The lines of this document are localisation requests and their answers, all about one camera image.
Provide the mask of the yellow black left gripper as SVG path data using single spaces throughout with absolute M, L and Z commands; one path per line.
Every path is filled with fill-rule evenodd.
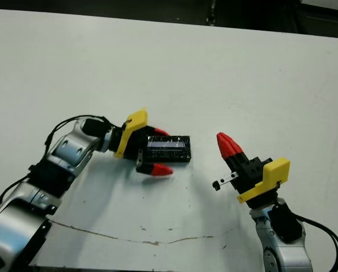
M 136 162 L 138 173 L 151 176 L 169 176 L 173 170 L 159 163 L 145 163 L 144 149 L 150 136 L 147 125 L 147 111 L 142 109 L 128 116 L 121 127 L 113 128 L 113 152 L 116 158 L 124 158 Z M 154 128 L 154 135 L 170 136 L 168 132 Z

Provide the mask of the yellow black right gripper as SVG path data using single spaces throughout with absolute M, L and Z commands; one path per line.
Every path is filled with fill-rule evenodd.
M 258 157 L 250 160 L 242 148 L 223 132 L 217 134 L 217 143 L 231 173 L 214 181 L 214 190 L 220 190 L 222 185 L 229 182 L 239 193 L 239 203 L 246 203 L 251 209 L 275 201 L 278 188 L 288 180 L 290 161 L 286 158 L 261 161 Z

